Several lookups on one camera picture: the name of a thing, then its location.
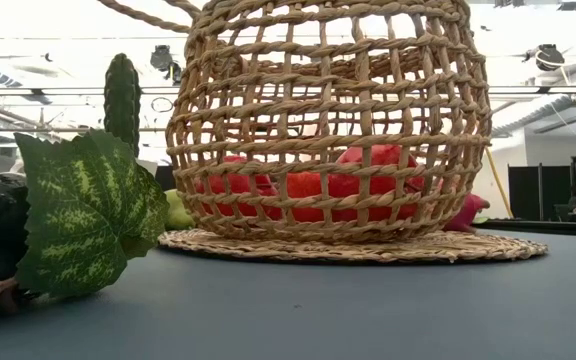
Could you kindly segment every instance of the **green apple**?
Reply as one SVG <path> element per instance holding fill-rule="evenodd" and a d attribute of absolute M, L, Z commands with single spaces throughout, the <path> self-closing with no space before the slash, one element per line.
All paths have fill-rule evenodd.
<path fill-rule="evenodd" d="M 170 204 L 168 218 L 166 219 L 167 230 L 187 230 L 195 227 L 195 222 L 186 211 L 184 203 L 177 196 L 176 189 L 166 191 L 166 200 Z"/>
<path fill-rule="evenodd" d="M 472 223 L 477 225 L 477 224 L 483 224 L 483 223 L 485 223 L 486 221 L 488 221 L 488 217 L 487 217 L 487 216 L 481 216 L 481 217 L 475 218 L 475 219 L 472 221 Z"/>

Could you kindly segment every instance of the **woven basket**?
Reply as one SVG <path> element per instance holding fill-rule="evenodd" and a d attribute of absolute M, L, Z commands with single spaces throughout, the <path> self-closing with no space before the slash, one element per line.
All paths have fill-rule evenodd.
<path fill-rule="evenodd" d="M 442 228 L 470 192 L 491 110 L 463 0 L 213 0 L 201 11 L 166 0 L 191 15 L 191 27 L 100 1 L 188 33 L 166 138 L 177 189 L 200 228 L 247 240 L 396 241 Z M 376 22 L 384 34 L 366 35 Z M 402 23 L 412 36 L 397 37 Z M 312 44 L 296 35 L 308 24 Z M 349 36 L 327 35 L 340 29 Z M 398 163 L 372 164 L 374 145 L 398 145 Z M 355 147 L 360 162 L 336 162 Z M 247 161 L 224 162 L 228 155 Z M 319 174 L 321 194 L 290 196 L 288 174 L 303 172 Z M 233 174 L 245 175 L 248 190 L 232 189 Z M 276 193 L 262 195 L 265 175 Z M 335 188 L 340 177 L 356 180 L 357 191 L 333 193 L 344 192 Z M 396 185 L 371 187 L 384 177 Z M 215 178 L 223 192 L 212 191 Z M 321 218 L 296 219 L 293 210 L 304 208 Z M 354 217 L 337 216 L 349 211 Z"/>

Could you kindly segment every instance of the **pipe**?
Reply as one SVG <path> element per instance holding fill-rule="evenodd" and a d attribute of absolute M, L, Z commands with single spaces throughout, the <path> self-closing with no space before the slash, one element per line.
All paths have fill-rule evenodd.
<path fill-rule="evenodd" d="M 293 90 L 295 93 L 304 92 L 306 86 L 297 86 Z M 178 86 L 142 86 L 142 96 L 155 96 L 155 95 L 173 95 L 179 94 Z M 36 96 L 32 95 L 32 91 L 42 92 L 47 96 L 103 96 L 103 87 L 37 87 L 37 88 L 0 88 L 0 96 Z M 264 89 L 264 95 L 274 94 L 274 90 Z M 309 95 L 317 95 L 318 93 L 309 92 Z M 547 94 L 565 94 L 576 95 L 576 86 L 557 85 L 544 85 L 544 86 L 489 86 L 488 95 L 492 95 L 497 99 L 504 97 L 512 98 L 515 100 L 530 100 L 535 97 L 540 97 Z M 409 95 L 419 95 L 418 91 L 413 91 Z"/>
<path fill-rule="evenodd" d="M 529 95 L 526 96 L 526 94 L 521 94 L 521 95 L 492 95 L 490 96 L 490 100 L 491 101 L 508 101 L 506 103 L 504 103 L 503 105 L 495 108 L 492 113 L 496 114 L 498 112 L 500 112 L 501 110 L 504 110 L 506 108 L 508 108 L 511 105 L 514 105 L 518 102 L 529 102 L 532 101 L 536 98 L 541 97 L 542 95 Z M 11 108 L 16 108 L 16 107 L 37 107 L 37 106 L 41 106 L 43 108 L 45 107 L 90 107 L 90 106 L 103 106 L 104 103 L 103 102 L 88 102 L 88 103 L 52 103 L 50 105 L 42 105 L 42 104 L 28 104 L 28 103 L 6 103 L 6 106 L 11 107 Z"/>
<path fill-rule="evenodd" d="M 537 167 L 537 188 L 539 189 L 539 221 L 544 221 L 544 167 L 539 163 Z"/>
<path fill-rule="evenodd" d="M 550 132 L 550 131 L 553 131 L 553 130 L 556 130 L 556 129 L 559 129 L 559 128 L 562 128 L 562 127 L 564 127 L 564 126 L 568 126 L 568 125 L 571 125 L 571 124 L 574 124 L 574 123 L 576 123 L 576 117 L 566 120 L 565 123 L 562 122 L 562 121 L 553 121 L 552 124 L 549 124 L 549 125 L 547 125 L 547 126 L 541 127 L 541 128 L 539 128 L 539 129 L 535 129 L 535 130 L 533 131 L 533 133 L 535 133 L 535 134 L 545 134 L 545 133 L 547 133 L 547 132 Z"/>
<path fill-rule="evenodd" d="M 508 196 L 506 196 L 506 192 L 504 191 L 504 186 L 501 185 L 501 180 L 499 179 L 499 174 L 497 173 L 497 167 L 495 166 L 495 161 L 492 158 L 492 154 L 490 153 L 490 149 L 488 146 L 484 148 L 486 150 L 486 156 L 488 157 L 488 163 L 490 164 L 490 169 L 492 170 L 492 174 L 495 177 L 495 182 L 497 183 L 497 188 L 499 188 L 499 193 L 501 194 L 501 199 L 504 201 L 504 206 L 506 206 L 506 211 L 508 212 L 508 216 L 513 219 L 515 216 L 512 214 L 512 210 L 510 208 L 510 201 L 508 201 Z"/>
<path fill-rule="evenodd" d="M 23 116 L 17 115 L 15 113 L 11 113 L 10 111 L 6 111 L 4 109 L 0 108 L 0 115 L 4 115 L 7 118 L 25 123 L 27 125 L 31 125 L 31 126 L 36 126 L 36 127 L 44 127 L 42 124 L 38 123 L 37 121 L 34 120 L 30 120 L 28 118 L 25 118 Z"/>
<path fill-rule="evenodd" d="M 75 129 L 75 128 L 51 128 L 51 129 L 0 129 L 0 132 L 18 132 L 18 133 L 85 133 L 95 129 Z M 139 132 L 165 132 L 166 128 L 141 128 Z"/>
<path fill-rule="evenodd" d="M 576 85 L 576 73 L 570 75 L 570 83 Z M 557 94 L 545 95 L 531 101 L 530 103 L 534 104 L 534 107 L 532 107 L 527 114 L 509 124 L 500 127 L 493 127 L 491 135 L 495 136 L 502 133 L 509 133 L 532 122 L 543 119 L 544 117 L 554 115 L 556 112 L 563 111 L 572 106 L 574 100 L 570 95 Z"/>

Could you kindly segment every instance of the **basket handle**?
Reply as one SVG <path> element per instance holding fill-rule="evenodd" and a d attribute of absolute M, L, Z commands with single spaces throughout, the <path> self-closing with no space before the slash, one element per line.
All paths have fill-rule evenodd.
<path fill-rule="evenodd" d="M 105 6 L 115 10 L 118 13 L 130 16 L 135 20 L 141 20 L 143 22 L 162 28 L 164 30 L 171 30 L 182 34 L 187 34 L 190 32 L 190 26 L 179 25 L 171 21 L 162 20 L 156 16 L 148 15 L 145 12 L 135 10 L 130 6 L 119 4 L 115 0 L 98 0 L 98 1 L 104 4 Z M 193 21 L 195 21 L 199 17 L 199 13 L 201 12 L 199 8 L 188 2 L 188 0 L 164 0 L 164 1 L 166 1 L 168 4 L 174 7 L 178 7 L 187 12 Z"/>

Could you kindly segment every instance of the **white wall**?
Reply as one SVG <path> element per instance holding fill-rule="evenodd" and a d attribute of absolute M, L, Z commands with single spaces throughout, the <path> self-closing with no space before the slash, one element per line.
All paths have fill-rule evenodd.
<path fill-rule="evenodd" d="M 527 165 L 523 129 L 513 132 L 510 138 L 493 139 L 490 150 L 499 180 L 506 196 L 509 197 L 508 166 Z M 490 209 L 484 210 L 482 215 L 490 218 L 508 218 L 508 212 L 485 153 L 481 162 L 482 168 L 475 178 L 472 192 L 490 202 Z"/>
<path fill-rule="evenodd" d="M 576 156 L 576 136 L 527 135 L 526 155 L 529 166 L 570 165 L 570 158 Z"/>

